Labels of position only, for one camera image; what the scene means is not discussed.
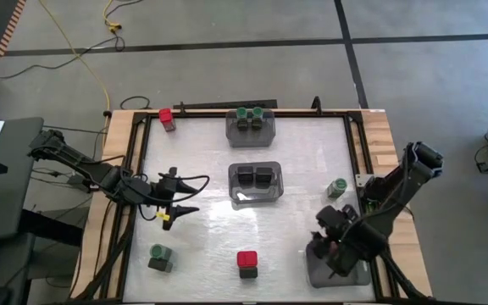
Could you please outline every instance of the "gray tray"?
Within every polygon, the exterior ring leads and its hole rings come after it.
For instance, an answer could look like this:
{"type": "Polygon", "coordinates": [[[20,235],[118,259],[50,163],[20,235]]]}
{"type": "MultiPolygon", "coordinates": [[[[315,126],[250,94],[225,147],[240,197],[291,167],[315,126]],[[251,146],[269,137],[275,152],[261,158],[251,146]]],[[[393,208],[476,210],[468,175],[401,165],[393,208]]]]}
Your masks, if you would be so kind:
{"type": "Polygon", "coordinates": [[[244,164],[231,164],[229,166],[229,196],[234,203],[273,202],[284,194],[281,166],[278,162],[254,162],[244,164]],[[274,172],[269,186],[241,185],[238,181],[236,169],[239,166],[252,166],[255,172],[257,167],[268,167],[274,172]]]}

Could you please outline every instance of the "yellow tag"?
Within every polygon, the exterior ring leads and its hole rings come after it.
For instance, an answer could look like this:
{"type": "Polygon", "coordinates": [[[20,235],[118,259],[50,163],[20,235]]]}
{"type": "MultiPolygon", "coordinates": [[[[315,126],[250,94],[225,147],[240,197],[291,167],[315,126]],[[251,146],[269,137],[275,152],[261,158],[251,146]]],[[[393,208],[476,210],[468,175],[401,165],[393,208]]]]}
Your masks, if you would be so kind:
{"type": "Polygon", "coordinates": [[[167,214],[162,213],[162,212],[157,212],[156,213],[156,216],[162,218],[165,221],[169,221],[170,220],[170,216],[168,216],[167,214]]]}

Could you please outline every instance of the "orange striped tape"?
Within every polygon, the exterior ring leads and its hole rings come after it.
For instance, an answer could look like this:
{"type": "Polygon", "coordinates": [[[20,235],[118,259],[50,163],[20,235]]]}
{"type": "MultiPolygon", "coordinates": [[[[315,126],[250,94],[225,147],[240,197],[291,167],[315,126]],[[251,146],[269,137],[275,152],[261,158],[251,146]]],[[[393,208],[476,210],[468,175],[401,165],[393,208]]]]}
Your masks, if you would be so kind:
{"type": "Polygon", "coordinates": [[[13,14],[10,16],[10,20],[7,24],[7,29],[1,37],[0,41],[0,57],[5,56],[5,52],[7,52],[8,44],[10,43],[10,39],[13,37],[14,30],[16,30],[16,25],[18,25],[18,20],[24,11],[25,0],[18,0],[16,3],[16,7],[14,7],[13,14]]]}

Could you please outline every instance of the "yellow cable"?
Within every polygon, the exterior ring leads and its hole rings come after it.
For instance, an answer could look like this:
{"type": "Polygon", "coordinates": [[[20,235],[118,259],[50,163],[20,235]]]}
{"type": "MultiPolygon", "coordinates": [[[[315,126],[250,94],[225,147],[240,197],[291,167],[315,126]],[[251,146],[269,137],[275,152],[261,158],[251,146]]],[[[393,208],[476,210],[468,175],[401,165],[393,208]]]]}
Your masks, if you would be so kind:
{"type": "MultiPolygon", "coordinates": [[[[67,44],[69,45],[69,48],[71,49],[71,51],[73,52],[73,54],[75,55],[75,57],[78,58],[86,66],[86,68],[88,69],[88,71],[90,71],[91,75],[93,75],[93,77],[95,77],[95,79],[96,79],[97,83],[99,84],[99,86],[103,89],[103,93],[105,94],[105,98],[107,99],[107,110],[110,110],[110,97],[108,96],[107,87],[103,84],[103,82],[101,81],[101,79],[99,78],[99,76],[97,76],[97,74],[92,70],[92,68],[90,68],[90,66],[86,63],[86,61],[84,61],[84,59],[82,59],[82,57],[75,51],[75,49],[73,48],[73,45],[71,45],[71,41],[69,40],[69,38],[67,37],[67,35],[65,35],[64,30],[61,28],[61,26],[59,25],[58,21],[54,18],[54,16],[52,15],[52,13],[50,13],[50,10],[47,8],[47,6],[45,5],[45,3],[42,0],[39,0],[39,3],[42,5],[42,7],[44,8],[44,10],[47,11],[48,15],[50,16],[50,18],[52,19],[52,21],[54,22],[54,24],[56,24],[56,26],[58,27],[59,31],[61,32],[61,34],[64,36],[65,40],[67,41],[67,44]]],[[[106,129],[107,126],[108,126],[108,117],[105,117],[104,128],[106,129]]],[[[103,133],[103,141],[102,141],[103,149],[105,148],[105,140],[106,140],[106,133],[103,133]]]]}
{"type": "Polygon", "coordinates": [[[108,7],[110,6],[110,4],[112,4],[112,1],[113,0],[108,0],[108,3],[107,5],[105,5],[105,9],[103,10],[103,19],[105,19],[105,21],[108,23],[108,29],[116,34],[116,31],[121,29],[122,28],[122,25],[119,24],[119,23],[116,23],[116,22],[110,22],[107,18],[107,9],[108,7]]]}

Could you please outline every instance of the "black cable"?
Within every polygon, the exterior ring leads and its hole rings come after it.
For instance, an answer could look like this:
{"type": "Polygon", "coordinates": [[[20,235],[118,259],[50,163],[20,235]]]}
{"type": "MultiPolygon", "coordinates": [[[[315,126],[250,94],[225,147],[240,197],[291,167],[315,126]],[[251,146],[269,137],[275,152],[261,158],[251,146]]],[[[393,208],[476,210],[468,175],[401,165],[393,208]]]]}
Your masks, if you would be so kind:
{"type": "Polygon", "coordinates": [[[144,216],[144,213],[142,213],[142,205],[139,204],[139,213],[141,214],[142,216],[142,219],[146,220],[146,221],[153,221],[155,220],[158,216],[157,216],[157,212],[159,211],[159,206],[156,207],[156,213],[153,215],[153,217],[151,218],[147,218],[146,216],[144,216]]]}
{"type": "Polygon", "coordinates": [[[400,285],[404,293],[411,299],[425,299],[427,298],[426,295],[421,293],[413,284],[412,282],[404,275],[402,270],[398,267],[397,263],[393,259],[393,257],[389,254],[388,251],[383,251],[380,253],[380,257],[383,259],[385,266],[391,273],[395,276],[395,281],[400,285]]]}
{"type": "Polygon", "coordinates": [[[140,173],[140,174],[133,175],[133,177],[135,177],[135,178],[141,178],[142,181],[148,182],[148,175],[146,175],[144,173],[140,173]]]}
{"type": "Polygon", "coordinates": [[[415,216],[413,216],[413,212],[410,208],[408,208],[407,206],[404,206],[404,209],[406,210],[406,212],[408,212],[410,215],[412,215],[412,219],[415,220],[415,216]]]}
{"type": "Polygon", "coordinates": [[[113,206],[113,201],[111,200],[107,204],[107,208],[105,208],[105,214],[103,216],[103,221],[101,223],[101,234],[99,234],[99,247],[97,248],[97,258],[95,259],[95,268],[93,269],[93,275],[97,273],[97,266],[99,264],[99,256],[101,255],[101,245],[103,244],[103,230],[105,227],[105,222],[107,221],[108,217],[108,211],[110,211],[110,208],[113,206]]]}
{"type": "Polygon", "coordinates": [[[151,109],[150,108],[150,99],[144,96],[134,96],[134,97],[127,97],[122,103],[119,104],[119,108],[123,110],[129,110],[130,108],[124,108],[125,103],[129,102],[130,100],[141,98],[146,101],[146,106],[139,108],[139,109],[151,109]]]}
{"type": "Polygon", "coordinates": [[[36,177],[30,177],[30,179],[49,184],[51,186],[59,186],[59,187],[64,187],[64,188],[69,188],[69,189],[74,189],[74,187],[72,185],[79,185],[80,184],[80,183],[70,184],[67,182],[49,181],[49,180],[44,180],[44,179],[40,179],[40,178],[36,178],[36,177]]]}
{"type": "Polygon", "coordinates": [[[69,295],[67,296],[67,299],[70,299],[71,296],[73,295],[73,291],[75,291],[76,288],[76,283],[78,283],[78,278],[80,277],[80,267],[82,266],[82,249],[80,249],[80,252],[78,253],[78,266],[76,270],[76,276],[75,276],[75,282],[71,286],[71,289],[69,291],[69,295]]]}
{"type": "MultiPolygon", "coordinates": [[[[125,40],[124,40],[124,38],[122,38],[122,37],[120,37],[120,36],[118,36],[118,35],[114,34],[114,37],[112,37],[112,38],[110,38],[110,39],[107,39],[107,40],[105,40],[105,41],[103,41],[103,42],[99,42],[98,44],[96,44],[96,45],[94,45],[94,46],[92,46],[92,47],[87,48],[87,49],[86,49],[84,52],[82,52],[82,53],[80,54],[80,56],[83,56],[84,54],[86,54],[86,53],[90,52],[90,51],[91,51],[92,49],[94,49],[95,47],[99,47],[99,46],[101,46],[101,45],[103,45],[103,44],[105,44],[105,43],[107,43],[107,42],[111,42],[111,41],[113,41],[113,40],[115,40],[115,41],[116,41],[116,43],[114,44],[114,49],[116,50],[116,52],[122,52],[122,51],[124,51],[124,49],[125,49],[125,40]],[[118,47],[118,43],[119,43],[119,41],[120,41],[120,40],[122,41],[122,47],[118,47]]],[[[31,65],[31,66],[29,66],[29,67],[27,67],[27,68],[25,68],[25,69],[21,70],[20,72],[14,73],[14,74],[12,74],[12,75],[0,76],[0,80],[8,80],[8,79],[12,79],[12,78],[14,78],[14,77],[16,77],[16,76],[19,76],[19,75],[22,75],[22,74],[24,74],[25,72],[27,72],[27,71],[29,71],[29,70],[31,70],[31,69],[34,69],[34,68],[43,68],[43,69],[59,69],[59,68],[62,68],[62,67],[64,67],[64,66],[66,66],[66,65],[68,65],[68,64],[70,64],[70,63],[72,63],[72,62],[74,62],[76,59],[78,59],[78,58],[77,58],[77,57],[73,57],[72,59],[70,59],[70,60],[68,60],[68,61],[66,61],[66,62],[64,62],[64,63],[62,63],[62,64],[59,64],[59,65],[57,65],[57,66],[45,66],[45,65],[41,65],[41,64],[33,64],[33,65],[31,65]]]]}
{"type": "Polygon", "coordinates": [[[60,127],[60,126],[52,126],[52,125],[44,125],[42,128],[52,128],[52,129],[58,129],[58,130],[78,131],[78,132],[85,132],[85,133],[92,133],[92,134],[104,134],[104,135],[107,134],[106,132],[103,132],[104,128],[101,131],[82,130],[82,129],[77,129],[77,128],[60,127]]]}
{"type": "Polygon", "coordinates": [[[32,172],[34,173],[37,173],[37,174],[41,174],[41,175],[50,175],[54,178],[58,178],[59,176],[66,176],[66,177],[69,177],[72,172],[69,172],[69,173],[62,173],[62,172],[59,172],[55,169],[49,169],[49,168],[44,168],[44,167],[41,167],[41,168],[34,168],[31,170],[32,172]]]}
{"type": "Polygon", "coordinates": [[[475,161],[475,165],[478,167],[478,170],[480,171],[480,173],[483,173],[481,171],[481,168],[480,168],[480,164],[483,164],[483,162],[478,162],[478,154],[485,148],[488,148],[488,144],[481,147],[480,149],[478,149],[476,152],[475,152],[475,155],[474,155],[474,161],[475,161]]]}
{"type": "Polygon", "coordinates": [[[208,176],[208,175],[198,175],[198,176],[193,176],[193,177],[170,177],[170,176],[167,176],[167,175],[164,175],[164,174],[161,174],[161,173],[159,175],[162,176],[162,177],[164,177],[164,178],[174,179],[174,180],[206,179],[206,181],[204,182],[204,184],[196,192],[192,193],[189,196],[185,196],[185,197],[182,197],[182,198],[179,198],[179,199],[166,200],[166,199],[151,197],[151,196],[144,195],[144,194],[140,193],[133,186],[129,185],[127,183],[127,181],[125,181],[125,177],[124,177],[123,170],[121,170],[119,172],[120,179],[124,183],[124,185],[127,186],[127,187],[129,187],[132,191],[134,191],[135,193],[137,193],[141,197],[146,198],[146,199],[149,199],[149,200],[157,201],[157,202],[166,202],[166,203],[183,202],[183,201],[185,201],[185,200],[187,200],[187,199],[189,199],[191,197],[194,197],[197,194],[199,194],[202,190],[204,190],[207,187],[208,183],[210,182],[210,176],[208,176]]]}
{"type": "Polygon", "coordinates": [[[137,3],[141,3],[142,1],[144,0],[136,0],[134,2],[128,2],[128,3],[122,3],[122,4],[119,4],[117,5],[115,8],[111,9],[106,15],[105,17],[108,18],[108,16],[110,16],[110,14],[114,13],[116,10],[118,10],[118,8],[121,8],[121,7],[124,7],[126,5],[132,5],[132,4],[137,4],[137,3]]]}
{"type": "Polygon", "coordinates": [[[99,161],[79,161],[79,163],[81,163],[81,164],[101,164],[103,162],[112,161],[112,160],[115,160],[118,158],[125,158],[125,155],[119,155],[116,157],[106,158],[104,160],[99,160],[99,161]]]}
{"type": "Polygon", "coordinates": [[[95,160],[95,154],[97,153],[97,140],[99,140],[99,135],[101,135],[102,133],[103,134],[107,134],[106,132],[103,132],[104,130],[106,130],[108,128],[107,127],[103,127],[99,133],[97,133],[97,136],[95,136],[95,141],[93,142],[93,154],[91,155],[91,158],[95,160]]]}
{"type": "MultiPolygon", "coordinates": [[[[70,212],[72,212],[72,211],[76,210],[77,208],[79,208],[80,206],[82,206],[83,204],[85,204],[86,202],[88,202],[88,200],[90,200],[90,199],[92,199],[92,196],[89,196],[89,197],[88,197],[88,198],[87,198],[85,201],[83,201],[83,202],[81,202],[81,203],[79,203],[79,204],[75,205],[74,207],[72,207],[72,208],[68,209],[67,211],[65,211],[65,212],[61,213],[59,216],[57,216],[57,217],[56,217],[56,218],[54,218],[53,220],[58,220],[58,219],[61,219],[61,218],[62,218],[62,217],[64,217],[65,215],[69,214],[70,212]]],[[[39,229],[41,229],[41,228],[42,228],[43,226],[45,226],[45,225],[46,225],[46,223],[44,223],[43,225],[37,226],[37,227],[35,228],[35,230],[39,230],[39,229]]],[[[50,249],[51,247],[54,247],[54,246],[56,246],[56,245],[58,245],[58,244],[59,244],[59,242],[55,241],[53,244],[48,245],[48,246],[44,247],[43,249],[41,249],[41,250],[39,251],[39,253],[41,253],[41,252],[45,252],[46,250],[48,250],[48,249],[50,249]]],[[[13,276],[11,276],[11,277],[10,277],[10,279],[8,279],[8,280],[5,282],[5,285],[4,285],[4,286],[5,286],[5,287],[6,287],[6,286],[8,286],[8,284],[10,284],[10,283],[11,283],[11,282],[14,280],[14,278],[16,278],[16,276],[18,276],[18,274],[19,274],[20,272],[22,272],[22,270],[24,270],[25,268],[27,268],[27,266],[28,266],[29,264],[30,264],[30,262],[26,262],[26,263],[25,263],[25,264],[24,264],[22,267],[20,267],[20,268],[19,268],[19,269],[18,269],[18,270],[17,270],[17,271],[16,271],[16,272],[13,274],[13,276]]]]}
{"type": "MultiPolygon", "coordinates": [[[[130,219],[134,219],[136,216],[136,210],[133,206],[130,207],[130,219]]],[[[131,237],[134,228],[134,222],[128,221],[127,225],[125,225],[124,233],[120,236],[118,242],[113,247],[111,253],[108,254],[107,259],[97,272],[97,274],[93,277],[91,282],[86,286],[83,292],[81,292],[74,300],[82,301],[82,300],[91,300],[93,296],[98,291],[99,286],[101,285],[102,281],[106,279],[106,277],[110,274],[114,263],[119,258],[119,255],[124,251],[125,247],[128,247],[131,244],[131,237]]]]}

